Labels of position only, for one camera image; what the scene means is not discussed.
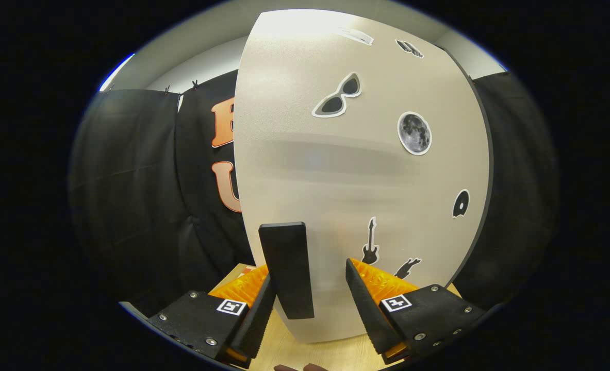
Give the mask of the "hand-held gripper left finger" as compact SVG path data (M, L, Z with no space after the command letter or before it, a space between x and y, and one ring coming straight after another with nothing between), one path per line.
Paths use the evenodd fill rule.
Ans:
M187 292L147 322L202 357L247 368L258 355L275 298L269 268L262 265L210 293Z

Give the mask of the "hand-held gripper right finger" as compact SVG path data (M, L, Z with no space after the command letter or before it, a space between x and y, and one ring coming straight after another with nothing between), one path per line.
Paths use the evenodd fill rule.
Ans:
M345 281L369 340L387 365L439 352L487 314L444 286L418 288L353 258L345 262Z

